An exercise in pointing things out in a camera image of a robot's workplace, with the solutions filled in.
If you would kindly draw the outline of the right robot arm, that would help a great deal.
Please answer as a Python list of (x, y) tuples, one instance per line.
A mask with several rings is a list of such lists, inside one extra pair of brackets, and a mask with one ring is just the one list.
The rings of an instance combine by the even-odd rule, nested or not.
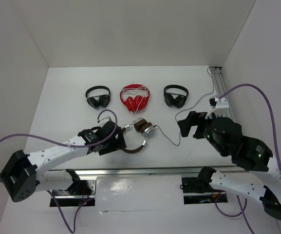
[(225, 174), (203, 167), (197, 176), (197, 186), (202, 191), (224, 190), (262, 204), (271, 217), (281, 220), (281, 171), (277, 159), (261, 140), (244, 136), (240, 124), (228, 117), (207, 118), (206, 112), (191, 111), (178, 121), (181, 136), (187, 137), (196, 127), (194, 139), (206, 139), (222, 157), (254, 174), (263, 185), (241, 182)]

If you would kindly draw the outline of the brown silver headphones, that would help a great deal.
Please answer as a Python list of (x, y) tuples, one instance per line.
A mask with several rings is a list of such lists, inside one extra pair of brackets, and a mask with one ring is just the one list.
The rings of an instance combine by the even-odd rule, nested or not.
[(125, 146), (125, 148), (123, 148), (122, 151), (127, 154), (133, 155), (139, 153), (144, 149), (144, 147), (148, 142), (151, 132), (153, 132), (154, 130), (154, 126), (151, 122), (140, 117), (134, 120), (132, 123), (127, 124), (121, 129), (122, 134), (125, 134), (126, 132), (131, 130), (133, 130), (139, 135), (139, 139), (142, 139), (142, 143), (137, 148), (134, 149), (129, 149), (127, 146)]

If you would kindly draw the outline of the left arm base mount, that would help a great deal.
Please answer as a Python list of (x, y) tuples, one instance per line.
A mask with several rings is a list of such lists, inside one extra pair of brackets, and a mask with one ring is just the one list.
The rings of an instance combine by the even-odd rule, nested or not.
[(67, 176), (71, 176), (71, 182), (67, 182), (65, 189), (53, 189), (51, 193), (60, 207), (93, 207), (95, 206), (96, 177), (88, 179), (80, 178), (73, 169), (67, 169)]

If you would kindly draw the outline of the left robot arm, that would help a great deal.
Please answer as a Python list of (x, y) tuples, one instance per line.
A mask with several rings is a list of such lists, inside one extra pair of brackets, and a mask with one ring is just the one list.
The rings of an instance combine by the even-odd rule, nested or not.
[(79, 132), (63, 144), (34, 153), (23, 150), (12, 154), (0, 174), (13, 202), (21, 202), (34, 192), (62, 190), (75, 195), (88, 191), (89, 185), (73, 169), (53, 171), (72, 159), (90, 153), (108, 154), (126, 148), (121, 127), (113, 121)]

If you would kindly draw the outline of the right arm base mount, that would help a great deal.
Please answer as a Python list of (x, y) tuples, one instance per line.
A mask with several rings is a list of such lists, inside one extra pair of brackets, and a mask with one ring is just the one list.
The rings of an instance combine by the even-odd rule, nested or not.
[(203, 167), (196, 177), (183, 177), (180, 189), (183, 191), (184, 204), (227, 203), (225, 191), (213, 189), (209, 183), (216, 172), (210, 167)]

